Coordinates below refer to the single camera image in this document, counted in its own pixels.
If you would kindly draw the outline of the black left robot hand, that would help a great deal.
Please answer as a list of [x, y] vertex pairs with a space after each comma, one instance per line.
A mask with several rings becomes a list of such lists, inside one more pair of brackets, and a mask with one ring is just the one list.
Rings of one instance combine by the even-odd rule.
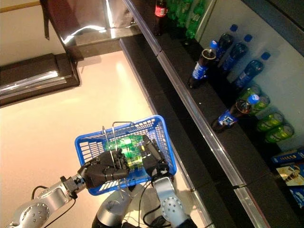
[[130, 168], [122, 149], [105, 151], [92, 158], [78, 170], [86, 188], [97, 188], [108, 181], [126, 178]]

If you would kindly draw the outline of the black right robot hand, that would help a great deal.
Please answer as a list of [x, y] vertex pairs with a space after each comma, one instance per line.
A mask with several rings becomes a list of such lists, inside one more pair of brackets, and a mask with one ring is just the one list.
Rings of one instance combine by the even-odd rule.
[[142, 164], [152, 181], [170, 176], [168, 163], [159, 149], [156, 140], [151, 140], [145, 134], [142, 139], [143, 145], [140, 147]]

